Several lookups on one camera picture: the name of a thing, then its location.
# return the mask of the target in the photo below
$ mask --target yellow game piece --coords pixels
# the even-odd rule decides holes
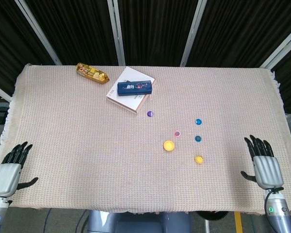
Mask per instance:
[[[195,157],[195,162],[197,162],[198,164],[202,164],[204,161],[202,156],[196,156]]]
[[[164,142],[164,149],[166,151],[172,151],[175,148],[175,144],[173,141],[167,140]]]

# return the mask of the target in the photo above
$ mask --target gold candy box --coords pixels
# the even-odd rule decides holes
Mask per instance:
[[[104,84],[109,81],[109,77],[106,73],[83,63],[77,64],[77,72],[97,83]]]

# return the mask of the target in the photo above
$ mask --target beige tablecloth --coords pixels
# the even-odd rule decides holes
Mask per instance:
[[[157,79],[135,115],[106,99],[124,67],[98,68],[108,83],[90,81],[74,66],[26,66],[19,75],[0,163],[28,141],[21,181],[39,180],[17,191],[13,206],[262,214],[264,191],[240,174],[254,174],[243,140],[253,134],[271,143],[291,209],[291,134],[269,70],[133,67]],[[164,151],[165,140],[174,141],[174,151]]]

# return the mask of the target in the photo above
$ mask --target book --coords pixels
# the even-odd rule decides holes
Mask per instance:
[[[119,96],[117,93],[117,84],[127,81],[129,82],[151,81],[153,86],[156,80],[133,68],[126,67],[122,74],[120,75],[120,77],[116,80],[110,91],[108,92],[107,94],[108,100],[130,110],[133,113],[138,113],[149,95]]]

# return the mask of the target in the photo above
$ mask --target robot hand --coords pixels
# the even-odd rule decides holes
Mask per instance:
[[[38,180],[38,178],[35,177],[30,182],[18,183],[28,152],[32,148],[32,145],[27,147],[26,145],[27,142],[24,142],[22,145],[14,147],[13,150],[4,157],[2,164],[0,164],[0,197],[8,198],[12,196],[16,190],[30,187]]]
[[[265,189],[264,211],[275,233],[291,233],[291,216],[283,190],[283,179],[278,160],[274,157],[271,145],[250,135],[251,141],[244,138],[253,161],[255,176],[241,171],[242,176],[258,183]]]
[[[280,188],[283,185],[283,179],[278,160],[274,157],[271,145],[267,141],[262,141],[250,135],[250,138],[244,138],[246,141],[251,159],[253,161],[255,176],[249,176],[241,171],[242,176],[258,183],[262,189]]]

